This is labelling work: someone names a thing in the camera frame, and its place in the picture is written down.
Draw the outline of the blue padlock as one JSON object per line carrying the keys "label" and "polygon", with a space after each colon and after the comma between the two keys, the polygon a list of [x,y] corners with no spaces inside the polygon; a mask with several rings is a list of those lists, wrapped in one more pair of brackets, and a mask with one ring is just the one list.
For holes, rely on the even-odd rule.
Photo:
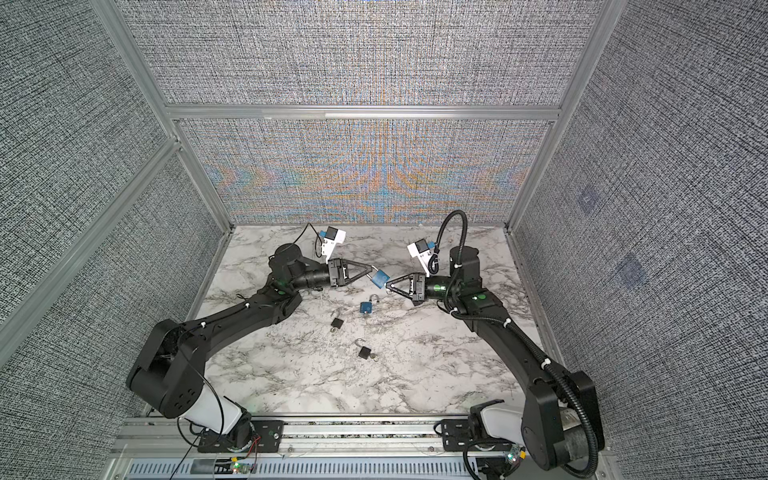
{"label": "blue padlock", "polygon": [[367,301],[360,303],[359,313],[361,315],[370,315],[379,302],[380,297],[377,294],[372,294]]}
{"label": "blue padlock", "polygon": [[371,282],[379,289],[384,289],[390,280],[390,276],[383,270],[372,266],[371,272],[368,274]]}

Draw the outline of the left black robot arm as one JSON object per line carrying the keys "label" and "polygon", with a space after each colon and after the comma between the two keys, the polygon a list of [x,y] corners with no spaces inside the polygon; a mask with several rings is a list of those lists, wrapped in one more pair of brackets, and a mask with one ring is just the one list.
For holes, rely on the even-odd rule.
{"label": "left black robot arm", "polygon": [[207,361],[224,347],[287,319],[302,302],[301,292],[349,285],[375,268],[342,258],[318,262],[289,243],[270,256],[266,284],[252,296],[207,317],[158,322],[129,370],[127,388],[166,418],[185,418],[229,434],[244,410],[215,392],[205,377]]}

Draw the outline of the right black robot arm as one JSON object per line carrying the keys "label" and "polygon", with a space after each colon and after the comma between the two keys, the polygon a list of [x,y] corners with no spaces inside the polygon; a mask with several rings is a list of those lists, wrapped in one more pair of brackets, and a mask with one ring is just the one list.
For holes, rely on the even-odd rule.
{"label": "right black robot arm", "polygon": [[386,288],[414,305],[440,302],[496,352],[525,395],[520,409],[502,400],[471,407],[466,434],[455,438],[456,450],[467,458],[474,449],[511,446],[510,471],[528,456],[543,470],[561,468],[579,479],[593,477],[605,447],[594,382],[558,363],[515,323],[501,299],[484,285],[477,249],[454,247],[450,261],[447,276],[414,272],[389,280]]}

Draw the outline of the left small black padlock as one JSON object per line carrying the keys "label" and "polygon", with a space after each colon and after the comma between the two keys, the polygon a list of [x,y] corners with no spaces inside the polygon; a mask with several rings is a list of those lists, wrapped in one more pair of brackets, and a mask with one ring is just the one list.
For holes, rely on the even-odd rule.
{"label": "left small black padlock", "polygon": [[333,317],[333,319],[332,319],[332,321],[331,321],[331,329],[330,329],[330,332],[331,332],[331,333],[336,333],[336,332],[338,332],[339,330],[341,330],[341,329],[342,329],[342,327],[343,327],[344,323],[345,323],[345,321],[344,321],[344,319],[342,318],[342,314],[341,314],[341,313],[335,313],[335,314],[334,314],[334,317]]}

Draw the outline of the small black padlock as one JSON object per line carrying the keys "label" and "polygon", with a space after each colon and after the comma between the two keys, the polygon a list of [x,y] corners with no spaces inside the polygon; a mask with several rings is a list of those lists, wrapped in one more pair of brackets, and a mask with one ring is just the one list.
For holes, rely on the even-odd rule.
{"label": "small black padlock", "polygon": [[332,321],[331,321],[331,329],[330,329],[330,332],[331,332],[331,333],[336,333],[336,332],[338,332],[339,330],[341,330],[341,329],[342,329],[342,327],[343,327],[344,323],[345,323],[345,321],[344,321],[344,319],[342,318],[342,314],[341,314],[341,313],[335,313],[335,314],[334,314],[334,317],[333,317],[333,319],[332,319]]}
{"label": "small black padlock", "polygon": [[357,338],[354,345],[359,348],[358,357],[364,360],[378,361],[378,355],[372,350],[365,339]]}

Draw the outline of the lower small black padlock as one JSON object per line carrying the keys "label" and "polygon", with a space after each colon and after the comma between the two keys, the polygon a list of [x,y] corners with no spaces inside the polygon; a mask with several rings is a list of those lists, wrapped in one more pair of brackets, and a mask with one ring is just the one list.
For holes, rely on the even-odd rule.
{"label": "lower small black padlock", "polygon": [[354,345],[359,348],[358,357],[364,360],[378,361],[378,355],[372,350],[365,339],[357,338]]}

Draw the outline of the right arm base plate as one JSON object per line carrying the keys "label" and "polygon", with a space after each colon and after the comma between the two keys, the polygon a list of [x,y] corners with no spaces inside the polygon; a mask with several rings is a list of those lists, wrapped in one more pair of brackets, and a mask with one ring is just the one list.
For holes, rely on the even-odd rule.
{"label": "right arm base plate", "polygon": [[[442,442],[443,449],[447,452],[461,452],[464,447],[476,439],[475,435],[479,429],[471,425],[467,417],[462,418],[444,418],[433,425],[434,432]],[[509,441],[503,443],[491,444],[481,443],[471,446],[470,452],[490,452],[490,451],[524,451],[522,444],[516,444]]]}

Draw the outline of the aluminium frame back bar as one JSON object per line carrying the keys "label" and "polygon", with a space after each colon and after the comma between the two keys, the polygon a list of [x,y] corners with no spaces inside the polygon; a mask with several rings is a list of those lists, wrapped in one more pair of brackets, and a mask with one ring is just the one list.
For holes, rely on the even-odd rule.
{"label": "aluminium frame back bar", "polygon": [[474,119],[558,120],[556,106],[337,106],[337,105],[166,105],[172,119]]}

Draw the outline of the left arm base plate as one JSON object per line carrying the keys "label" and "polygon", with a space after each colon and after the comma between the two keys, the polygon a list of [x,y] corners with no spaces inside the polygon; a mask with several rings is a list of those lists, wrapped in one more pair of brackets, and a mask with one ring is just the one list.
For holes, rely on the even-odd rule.
{"label": "left arm base plate", "polygon": [[228,434],[206,431],[197,450],[200,453],[276,453],[284,427],[285,422],[281,420],[241,421]]}

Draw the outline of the aluminium front rail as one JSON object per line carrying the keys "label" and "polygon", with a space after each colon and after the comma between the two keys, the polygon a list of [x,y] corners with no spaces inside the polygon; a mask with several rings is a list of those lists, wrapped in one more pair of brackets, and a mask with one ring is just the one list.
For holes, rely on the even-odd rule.
{"label": "aluminium front rail", "polygon": [[196,428],[160,416],[126,420],[104,479],[565,479],[516,445],[462,452],[460,414],[257,414],[255,445],[200,453]]}

